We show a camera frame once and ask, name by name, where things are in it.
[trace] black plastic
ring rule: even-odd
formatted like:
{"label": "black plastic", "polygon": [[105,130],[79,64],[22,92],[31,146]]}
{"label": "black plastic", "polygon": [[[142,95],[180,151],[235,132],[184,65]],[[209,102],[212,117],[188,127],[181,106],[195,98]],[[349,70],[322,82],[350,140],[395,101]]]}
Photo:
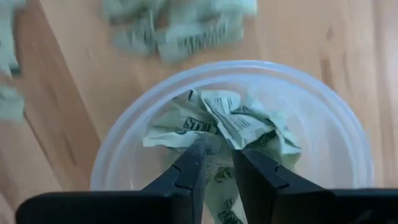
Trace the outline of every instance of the black plastic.
{"label": "black plastic", "polygon": [[205,145],[197,141],[141,191],[60,192],[25,201],[17,224],[200,224]]}
{"label": "black plastic", "polygon": [[398,220],[398,190],[324,189],[252,149],[234,151],[233,160],[249,224]]}

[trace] plastic container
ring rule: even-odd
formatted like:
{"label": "plastic container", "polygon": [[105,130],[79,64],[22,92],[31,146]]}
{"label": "plastic container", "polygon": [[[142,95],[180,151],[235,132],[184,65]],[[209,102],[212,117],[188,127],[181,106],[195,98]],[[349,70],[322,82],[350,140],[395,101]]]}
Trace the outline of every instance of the plastic container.
{"label": "plastic container", "polygon": [[346,103],[322,82],[294,68],[261,61],[230,61],[180,72],[136,100],[111,128],[97,155],[91,190],[140,190],[164,171],[164,147],[144,148],[152,118],[192,88],[248,88],[269,110],[283,111],[300,139],[296,173],[326,188],[372,187],[373,162],[364,131]]}

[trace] container rim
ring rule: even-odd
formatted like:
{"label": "container rim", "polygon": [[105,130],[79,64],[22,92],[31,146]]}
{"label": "container rim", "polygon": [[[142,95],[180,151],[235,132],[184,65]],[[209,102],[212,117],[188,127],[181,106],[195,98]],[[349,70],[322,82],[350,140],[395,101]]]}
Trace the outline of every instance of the container rim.
{"label": "container rim", "polygon": [[103,141],[98,154],[95,159],[95,163],[93,166],[93,171],[91,173],[90,180],[90,190],[103,190],[103,180],[104,175],[107,173],[105,165],[105,161],[107,160],[109,149],[118,145],[117,141],[120,136],[120,133],[124,124],[128,121],[129,117],[134,114],[138,108],[144,105],[146,101],[155,97],[159,92],[161,92],[164,88],[173,85],[181,80],[186,78],[200,75],[206,72],[214,72],[217,70],[224,69],[232,69],[232,68],[259,68],[264,70],[270,70],[273,72],[283,73],[288,77],[292,77],[294,79],[300,80],[302,83],[311,86],[316,91],[322,92],[324,96],[326,96],[330,101],[335,102],[340,105],[340,110],[344,112],[347,118],[351,121],[351,125],[355,130],[358,130],[357,135],[361,142],[363,142],[364,148],[364,156],[368,159],[369,162],[369,181],[374,184],[374,169],[373,169],[373,160],[371,159],[371,151],[368,144],[368,141],[365,137],[365,133],[363,131],[363,127],[353,111],[350,107],[330,88],[328,88],[321,81],[313,78],[312,76],[306,74],[305,72],[301,72],[292,67],[288,67],[286,65],[281,65],[273,62],[265,62],[260,60],[233,60],[233,61],[223,61],[223,62],[214,62],[214,63],[206,63],[204,65],[199,65],[197,67],[191,68],[189,70],[184,70],[182,72],[176,73],[175,75],[161,81],[160,83],[154,85],[150,90],[145,92],[142,96],[140,96],[131,106],[129,106],[123,114],[118,118],[118,120],[113,124],[112,128],[108,132],[105,140]]}

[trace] wood grain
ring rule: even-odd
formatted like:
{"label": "wood grain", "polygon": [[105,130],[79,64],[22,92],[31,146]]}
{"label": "wood grain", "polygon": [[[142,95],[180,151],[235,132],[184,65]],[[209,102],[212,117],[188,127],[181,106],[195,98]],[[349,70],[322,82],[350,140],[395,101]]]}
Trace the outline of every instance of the wood grain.
{"label": "wood grain", "polygon": [[29,124],[0,124],[0,223],[13,223],[27,198],[60,191],[58,182]]}
{"label": "wood grain", "polygon": [[16,26],[29,124],[63,188],[88,189],[100,142],[38,1],[27,2]]}

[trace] wooden table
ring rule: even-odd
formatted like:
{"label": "wooden table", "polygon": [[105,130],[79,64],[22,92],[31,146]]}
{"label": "wooden table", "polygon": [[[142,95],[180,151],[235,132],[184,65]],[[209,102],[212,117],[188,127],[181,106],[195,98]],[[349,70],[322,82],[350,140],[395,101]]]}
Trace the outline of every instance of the wooden table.
{"label": "wooden table", "polygon": [[28,0],[16,21],[23,77],[12,81],[25,94],[26,121],[0,123],[0,223],[12,223],[31,195],[87,189],[100,140],[135,99],[219,60],[268,60],[324,81],[362,122],[377,185],[398,187],[398,1],[258,1],[243,42],[170,67],[116,51],[99,0]]}

